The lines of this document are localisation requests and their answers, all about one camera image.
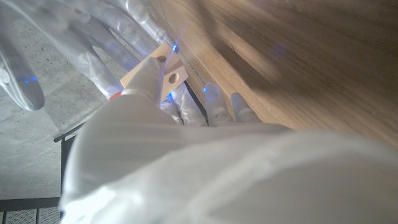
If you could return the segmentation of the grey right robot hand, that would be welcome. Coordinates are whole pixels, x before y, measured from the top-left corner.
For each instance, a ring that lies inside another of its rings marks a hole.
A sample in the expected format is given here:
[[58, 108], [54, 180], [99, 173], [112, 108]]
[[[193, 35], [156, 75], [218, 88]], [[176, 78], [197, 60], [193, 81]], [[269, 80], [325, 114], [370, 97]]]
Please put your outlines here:
[[41, 109], [45, 100], [35, 73], [11, 34], [13, 20], [19, 17], [46, 36], [107, 99], [120, 94], [123, 88], [95, 48], [102, 49], [127, 72], [139, 60], [123, 42], [143, 57], [164, 43], [174, 52], [179, 51], [177, 43], [140, 1], [1, 0], [1, 88], [28, 111]]

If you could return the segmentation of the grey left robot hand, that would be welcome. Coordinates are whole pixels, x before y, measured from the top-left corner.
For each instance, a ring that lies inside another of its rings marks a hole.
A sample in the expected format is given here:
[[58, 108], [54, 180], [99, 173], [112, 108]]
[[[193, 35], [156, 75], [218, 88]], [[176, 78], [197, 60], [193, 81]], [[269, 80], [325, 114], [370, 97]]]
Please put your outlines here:
[[397, 150], [361, 136], [263, 123], [233, 93], [186, 89], [162, 109], [148, 59], [71, 148], [62, 223], [396, 223]]

